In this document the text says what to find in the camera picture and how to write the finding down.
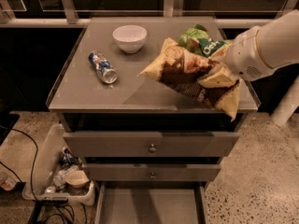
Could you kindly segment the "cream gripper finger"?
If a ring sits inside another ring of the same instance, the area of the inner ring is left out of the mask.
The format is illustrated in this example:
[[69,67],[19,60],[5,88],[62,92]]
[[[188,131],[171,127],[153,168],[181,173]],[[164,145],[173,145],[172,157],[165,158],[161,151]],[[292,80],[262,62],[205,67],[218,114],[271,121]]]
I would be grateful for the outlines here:
[[217,49],[211,56],[210,59],[212,61],[216,61],[219,63],[224,63],[225,62],[225,58],[226,58],[226,54],[228,51],[228,48],[230,48],[229,45],[223,45],[222,47],[220,47],[219,49]]
[[226,65],[212,68],[206,75],[199,77],[197,82],[209,89],[229,88],[239,80],[239,76],[234,74]]

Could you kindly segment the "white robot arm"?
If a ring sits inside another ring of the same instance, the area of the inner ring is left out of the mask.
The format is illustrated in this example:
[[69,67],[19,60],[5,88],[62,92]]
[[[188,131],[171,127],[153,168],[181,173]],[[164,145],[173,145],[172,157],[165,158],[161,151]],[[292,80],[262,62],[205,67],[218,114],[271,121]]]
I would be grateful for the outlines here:
[[248,29],[211,60],[219,64],[197,79],[205,88],[231,87],[240,78],[255,81],[299,63],[299,10]]

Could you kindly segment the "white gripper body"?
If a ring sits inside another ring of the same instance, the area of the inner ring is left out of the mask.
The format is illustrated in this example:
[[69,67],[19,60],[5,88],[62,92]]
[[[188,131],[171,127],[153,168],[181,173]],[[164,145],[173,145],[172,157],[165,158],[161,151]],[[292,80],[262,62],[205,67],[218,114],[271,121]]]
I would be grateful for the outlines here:
[[274,68],[268,66],[258,48],[260,27],[254,26],[238,35],[227,50],[225,63],[231,71],[247,81],[272,76]]

